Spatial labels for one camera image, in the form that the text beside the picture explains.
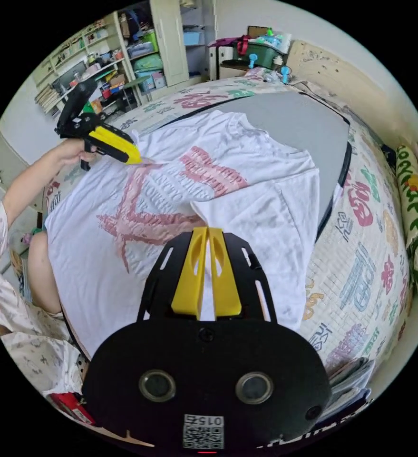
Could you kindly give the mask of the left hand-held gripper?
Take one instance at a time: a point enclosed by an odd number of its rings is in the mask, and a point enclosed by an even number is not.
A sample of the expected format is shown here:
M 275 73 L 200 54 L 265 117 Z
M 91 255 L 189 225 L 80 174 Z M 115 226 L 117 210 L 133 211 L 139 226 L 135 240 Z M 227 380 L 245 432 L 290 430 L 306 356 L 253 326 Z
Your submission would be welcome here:
M 122 130 L 105 123 L 94 112 L 84 112 L 84 106 L 97 89 L 97 82 L 87 79 L 69 93 L 55 132 L 61 139 L 83 139 L 97 147 L 101 155 L 108 155 L 124 164 L 138 164 L 142 158 L 133 139 Z

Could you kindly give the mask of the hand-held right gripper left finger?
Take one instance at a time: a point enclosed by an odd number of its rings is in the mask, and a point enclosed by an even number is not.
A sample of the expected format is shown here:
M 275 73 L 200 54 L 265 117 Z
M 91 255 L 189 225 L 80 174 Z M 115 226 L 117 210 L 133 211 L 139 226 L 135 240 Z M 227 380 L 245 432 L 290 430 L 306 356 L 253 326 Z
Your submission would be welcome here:
M 196 227 L 189 235 L 190 239 L 171 308 L 177 315 L 199 320 L 204 292 L 208 228 Z

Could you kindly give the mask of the person's left hand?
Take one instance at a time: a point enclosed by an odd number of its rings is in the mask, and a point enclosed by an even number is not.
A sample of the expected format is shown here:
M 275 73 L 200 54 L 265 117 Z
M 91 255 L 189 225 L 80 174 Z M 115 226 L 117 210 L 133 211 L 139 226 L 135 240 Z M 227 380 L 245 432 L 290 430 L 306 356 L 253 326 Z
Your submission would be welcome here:
M 66 139 L 57 147 L 58 162 L 62 166 L 78 161 L 90 162 L 95 153 L 97 147 L 86 144 L 83 139 Z

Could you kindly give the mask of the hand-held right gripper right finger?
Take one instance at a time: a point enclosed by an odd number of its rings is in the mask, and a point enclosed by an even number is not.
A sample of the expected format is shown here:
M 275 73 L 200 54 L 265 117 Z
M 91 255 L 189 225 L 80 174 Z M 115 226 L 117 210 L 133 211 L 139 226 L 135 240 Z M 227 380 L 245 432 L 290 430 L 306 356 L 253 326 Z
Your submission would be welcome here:
M 237 317 L 242 305 L 231 266 L 224 234 L 220 228 L 209 228 L 210 264 L 214 315 Z

